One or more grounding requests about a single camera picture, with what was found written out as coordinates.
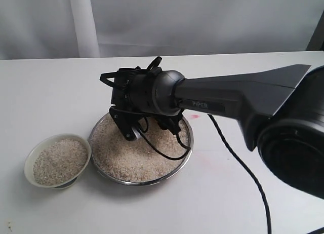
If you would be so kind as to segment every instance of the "small bowl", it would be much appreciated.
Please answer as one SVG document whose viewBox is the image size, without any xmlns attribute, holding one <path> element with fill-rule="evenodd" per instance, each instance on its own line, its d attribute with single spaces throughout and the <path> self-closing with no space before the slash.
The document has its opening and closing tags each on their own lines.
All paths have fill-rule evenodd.
<svg viewBox="0 0 324 234">
<path fill-rule="evenodd" d="M 51 185 L 51 186 L 38 184 L 35 181 L 34 172 L 33 172 L 33 167 L 34 167 L 36 159 L 38 158 L 38 156 L 44 149 L 53 145 L 55 142 L 63 140 L 63 139 L 73 139 L 73 140 L 77 140 L 81 144 L 83 144 L 83 146 L 87 149 L 87 154 L 88 154 L 87 161 L 86 161 L 85 165 L 82 167 L 82 169 L 75 176 L 73 176 L 71 179 L 69 179 L 65 182 L 62 182 L 62 183 L 56 184 L 56 185 Z M 86 166 L 89 163 L 90 156 L 91 156 L 91 147 L 90 147 L 89 143 L 86 140 L 84 140 L 83 138 L 81 138 L 80 136 L 77 136 L 75 134 L 54 135 L 50 138 L 45 139 L 44 141 L 42 141 L 41 143 L 36 145 L 34 149 L 31 150 L 31 152 L 29 153 L 29 155 L 25 161 L 25 168 L 24 168 L 25 177 L 31 184 L 33 184 L 37 187 L 55 188 L 55 189 L 68 188 L 68 187 L 71 187 L 75 183 L 78 176 L 84 171 L 84 169 L 86 168 Z"/>
<path fill-rule="evenodd" d="M 90 137 L 89 137 L 89 143 L 90 143 L 90 146 L 92 146 L 91 144 L 91 139 L 93 137 L 93 134 L 94 132 L 96 131 L 97 127 L 102 123 L 102 121 L 104 121 L 105 117 L 108 115 L 108 113 L 106 115 L 104 115 L 98 122 L 97 124 L 94 126 L 91 134 L 90 134 Z M 183 159 L 182 163 L 180 163 L 179 166 L 177 166 L 172 172 L 168 173 L 167 175 L 165 176 L 162 176 L 160 178 L 157 178 L 155 180 L 151 180 L 151 181 L 146 181 L 146 182 L 127 182 L 127 181 L 123 181 L 123 180 L 119 180 L 117 178 L 114 178 L 113 176 L 105 173 L 104 171 L 101 170 L 101 168 L 98 166 L 98 164 L 96 163 L 93 155 L 92 155 L 92 152 L 91 152 L 91 162 L 92 164 L 95 166 L 95 168 L 97 169 L 97 172 L 103 176 L 104 178 L 107 178 L 111 181 L 114 181 L 116 183 L 119 183 L 119 184 L 122 184 L 122 185 L 126 185 L 126 186 L 150 186 L 150 185 L 154 185 L 154 184 L 157 184 L 157 183 L 160 183 L 160 182 L 163 182 L 167 179 L 169 179 L 170 177 L 174 176 L 176 173 L 178 173 L 188 162 L 190 156 L 191 156 L 191 153 L 192 153 L 192 150 L 193 150 L 193 131 L 192 131 L 192 128 L 188 122 L 188 120 L 183 117 L 183 122 L 187 128 L 187 131 L 188 131 L 188 134 L 189 134 L 189 145 L 191 147 L 191 150 L 190 152 L 188 153 L 188 155 Z"/>
</svg>

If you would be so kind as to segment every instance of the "uncooked rice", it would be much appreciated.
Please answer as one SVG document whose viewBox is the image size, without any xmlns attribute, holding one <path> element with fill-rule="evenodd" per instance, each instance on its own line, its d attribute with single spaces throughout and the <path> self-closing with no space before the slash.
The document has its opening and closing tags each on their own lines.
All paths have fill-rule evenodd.
<svg viewBox="0 0 324 234">
<path fill-rule="evenodd" d="M 38 184 L 51 186 L 74 177 L 87 162 L 87 149 L 74 139 L 63 139 L 44 149 L 33 172 Z"/>
<path fill-rule="evenodd" d="M 145 136 L 162 153 L 179 157 L 186 150 L 169 130 L 162 130 L 154 119 L 148 118 Z M 189 132 L 183 121 L 179 124 L 181 141 L 189 145 Z M 109 176 L 128 182 L 158 179 L 176 169 L 183 161 L 168 160 L 156 153 L 143 139 L 127 141 L 109 114 L 99 123 L 91 138 L 92 154 L 97 166 Z"/>
</svg>

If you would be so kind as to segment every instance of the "table surface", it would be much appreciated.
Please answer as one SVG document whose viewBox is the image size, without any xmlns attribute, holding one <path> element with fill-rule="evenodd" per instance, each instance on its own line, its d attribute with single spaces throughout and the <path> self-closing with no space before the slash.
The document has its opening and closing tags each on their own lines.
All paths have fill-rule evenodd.
<svg viewBox="0 0 324 234">
<path fill-rule="evenodd" d="M 0 233 L 266 233 L 256 185 L 203 113 L 185 112 L 194 131 L 194 151 L 165 183 L 126 187 L 102 178 L 91 165 L 66 190 L 40 189 L 25 179 L 24 161 L 36 144 L 60 133 L 87 138 L 108 112 L 111 89 L 99 81 L 101 73 L 146 67 L 151 60 L 0 61 Z M 163 58 L 161 66 L 192 78 L 296 63 L 324 65 L 324 52 L 175 56 Z M 246 149 L 237 122 L 216 118 L 264 187 L 273 233 L 302 234 L 324 226 L 324 201 L 278 180 L 257 151 Z"/>
</svg>

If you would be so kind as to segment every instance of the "stainless steel bowl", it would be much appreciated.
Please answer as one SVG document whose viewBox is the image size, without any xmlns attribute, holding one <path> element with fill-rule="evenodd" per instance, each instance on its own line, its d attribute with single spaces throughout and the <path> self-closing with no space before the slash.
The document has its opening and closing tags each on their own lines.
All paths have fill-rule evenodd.
<svg viewBox="0 0 324 234">
<path fill-rule="evenodd" d="M 98 127 L 99 124 L 101 124 L 101 122 L 105 119 L 105 117 L 108 115 L 108 113 L 106 115 L 104 115 L 97 123 L 96 125 L 94 126 L 94 128 L 92 129 L 91 131 L 91 134 L 89 136 L 89 144 L 90 144 L 90 147 L 92 149 L 92 144 L 91 144 L 91 139 L 92 139 L 92 136 L 96 130 L 96 128 Z M 96 164 L 96 161 L 94 160 L 93 158 L 93 151 L 91 151 L 91 162 L 93 163 L 93 165 L 96 167 L 98 173 L 100 175 L 102 175 L 103 177 L 109 179 L 109 180 L 112 180 L 116 183 L 119 183 L 119 184 L 122 184 L 122 185 L 127 185 L 127 186 L 149 186 L 149 185 L 153 185 L 153 184 L 157 184 L 157 183 L 160 183 L 160 182 L 163 182 L 165 180 L 167 180 L 168 178 L 174 176 L 177 172 L 179 172 L 183 167 L 184 165 L 188 162 L 190 156 L 191 156 L 191 153 L 192 153 L 192 149 L 193 149 L 193 131 L 192 131 L 192 128 L 189 124 L 189 122 L 187 121 L 187 119 L 184 117 L 183 118 L 183 121 L 185 123 L 185 126 L 189 132 L 189 145 L 191 147 L 191 150 L 190 152 L 188 153 L 188 155 L 184 158 L 184 160 L 182 161 L 182 163 L 176 168 L 174 169 L 172 172 L 168 173 L 167 175 L 163 176 L 163 177 L 160 177 L 160 178 L 157 178 L 155 180 L 151 180 L 151 181 L 146 181 L 146 182 L 127 182 L 127 181 L 122 181 L 122 180 L 119 180 L 117 178 L 114 178 L 110 175 L 108 175 L 107 173 L 103 172 L 99 166 Z"/>
</svg>

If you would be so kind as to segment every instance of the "bowl rim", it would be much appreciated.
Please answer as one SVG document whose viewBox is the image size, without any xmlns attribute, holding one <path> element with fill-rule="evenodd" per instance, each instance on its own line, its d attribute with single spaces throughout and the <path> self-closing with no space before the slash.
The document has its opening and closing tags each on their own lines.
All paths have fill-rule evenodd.
<svg viewBox="0 0 324 234">
<path fill-rule="evenodd" d="M 92 136 L 95 132 L 95 130 L 97 129 L 97 126 L 105 119 L 105 117 L 108 115 L 109 113 L 105 114 L 97 123 L 96 125 L 94 126 L 94 128 L 92 129 L 91 131 L 91 134 L 88 138 L 88 142 L 90 144 L 90 147 L 91 147 L 91 162 L 92 164 L 96 167 L 98 173 L 109 179 L 109 180 L 112 180 L 116 183 L 119 183 L 119 184 L 122 184 L 122 185 L 126 185 L 126 186 L 150 186 L 150 185 L 154 185 L 154 184 L 157 184 L 157 183 L 160 183 L 164 180 L 167 180 L 168 178 L 174 176 L 175 174 L 177 174 L 185 165 L 186 163 L 188 162 L 191 154 L 192 154 L 192 151 L 193 151 L 193 130 L 190 126 L 190 123 L 188 122 L 188 120 L 183 117 L 182 120 L 189 132 L 189 145 L 191 147 L 191 150 L 189 151 L 188 155 L 183 159 L 183 161 L 173 170 L 171 171 L 170 173 L 168 173 L 167 175 L 163 176 L 163 177 L 160 177 L 160 178 L 157 178 L 157 179 L 154 179 L 154 180 L 151 180 L 151 181 L 146 181 L 146 182 L 128 182 L 128 181 L 123 181 L 123 180 L 119 180 L 117 178 L 114 178 L 112 176 L 110 176 L 109 174 L 105 173 L 104 171 L 102 171 L 100 169 L 100 167 L 96 164 L 96 161 L 93 157 L 93 151 L 92 151 L 92 144 L 91 144 L 91 139 L 92 139 Z"/>
<path fill-rule="evenodd" d="M 65 138 L 65 139 L 68 139 L 68 138 L 76 138 L 75 140 L 78 140 L 80 141 L 81 143 L 83 143 L 83 145 L 86 147 L 87 149 L 87 161 L 85 162 L 84 166 L 82 167 L 82 169 L 76 174 L 74 175 L 73 177 L 71 177 L 70 179 L 62 182 L 62 183 L 59 183 L 59 184 L 55 184 L 55 185 L 41 185 L 39 183 L 37 183 L 36 181 L 31 181 L 28 177 L 27 177 L 27 174 L 26 174 L 26 171 L 27 169 L 30 167 L 30 165 L 27 164 L 29 158 L 33 155 L 33 153 L 37 150 L 37 148 L 42 145 L 43 143 L 47 142 L 47 141 L 50 141 L 50 140 L 53 140 L 55 138 Z M 28 180 L 28 182 L 30 182 L 32 185 L 34 186 L 37 186 L 37 187 L 42 187 L 42 188 L 56 188 L 56 187 L 60 187 L 62 185 L 65 185 L 67 183 L 69 183 L 70 181 L 74 180 L 76 177 L 78 177 L 84 170 L 85 168 L 87 167 L 89 161 L 90 161 L 90 158 L 91 158 L 91 147 L 90 147 L 90 144 L 87 140 L 83 139 L 80 135 L 76 135 L 76 134 L 68 134 L 68 133 L 65 133 L 65 134 L 56 134 L 56 135 L 53 135 L 51 137 L 48 137 L 44 140 L 42 140 L 40 143 L 38 143 L 28 154 L 28 156 L 26 157 L 26 160 L 25 160 L 25 165 L 24 165 L 24 175 L 26 177 L 26 179 Z"/>
</svg>

